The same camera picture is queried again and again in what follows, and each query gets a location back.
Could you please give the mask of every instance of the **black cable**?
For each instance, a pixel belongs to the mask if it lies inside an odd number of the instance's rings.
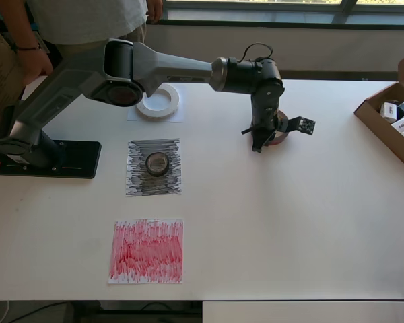
[[[262,42],[256,42],[256,43],[251,44],[249,47],[246,48],[246,50],[244,51],[244,55],[242,56],[242,58],[237,63],[241,63],[245,59],[245,56],[247,55],[248,50],[251,47],[253,47],[254,45],[261,45],[261,46],[264,46],[264,47],[269,49],[269,51],[270,51],[269,55],[265,56],[265,57],[262,57],[262,59],[267,59],[274,53],[274,50],[269,45],[263,44]]]
[[[151,303],[148,303],[148,304],[145,305],[143,308],[141,308],[141,311],[143,311],[143,310],[144,310],[145,308],[147,308],[148,306],[151,306],[151,305],[154,305],[154,304],[163,305],[165,308],[167,308],[168,310],[172,311],[172,308],[170,308],[170,306],[169,306],[168,304],[162,303],[162,302],[160,302],[160,301],[153,301],[153,302],[151,302]]]
[[[20,316],[19,318],[14,318],[12,321],[10,321],[8,323],[14,323],[16,321],[19,321],[22,318],[26,318],[27,316],[30,316],[30,315],[32,315],[34,313],[37,313],[37,312],[39,312],[41,310],[44,310],[45,308],[50,308],[52,306],[57,306],[57,305],[64,305],[64,304],[67,304],[67,303],[68,303],[67,301],[61,301],[60,303],[54,303],[54,304],[49,304],[49,305],[46,305],[46,306],[42,306],[41,308],[38,308],[37,310],[34,310],[34,311],[30,312],[30,313],[24,314],[23,316]]]

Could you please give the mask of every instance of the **bracelet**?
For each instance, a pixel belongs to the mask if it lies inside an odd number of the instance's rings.
[[[32,47],[32,48],[21,48],[21,47],[15,46],[15,49],[16,49],[16,50],[21,50],[21,51],[23,51],[23,52],[26,52],[26,51],[28,51],[28,50],[40,50],[40,49],[42,49],[42,48],[41,48],[40,45],[38,44],[37,47]]]

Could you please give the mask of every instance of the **open cardboard box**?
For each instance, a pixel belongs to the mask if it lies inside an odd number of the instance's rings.
[[[404,137],[380,115],[387,100],[404,102],[404,59],[398,64],[398,83],[367,98],[355,115],[404,163]]]

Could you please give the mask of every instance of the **red scribbled paper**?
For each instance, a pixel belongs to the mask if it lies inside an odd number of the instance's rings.
[[[109,283],[182,283],[182,220],[115,223]]]

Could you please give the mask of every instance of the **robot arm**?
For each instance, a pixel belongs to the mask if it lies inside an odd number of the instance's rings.
[[[289,126],[277,116],[283,83],[270,58],[238,62],[218,58],[212,63],[153,51],[143,44],[108,40],[103,46],[65,59],[18,107],[1,129],[0,153],[45,168],[60,151],[42,131],[80,94],[116,106],[132,106],[143,93],[151,96],[162,83],[208,83],[215,91],[250,94],[253,151],[261,151],[275,136],[300,130],[312,133],[314,123],[301,118]]]

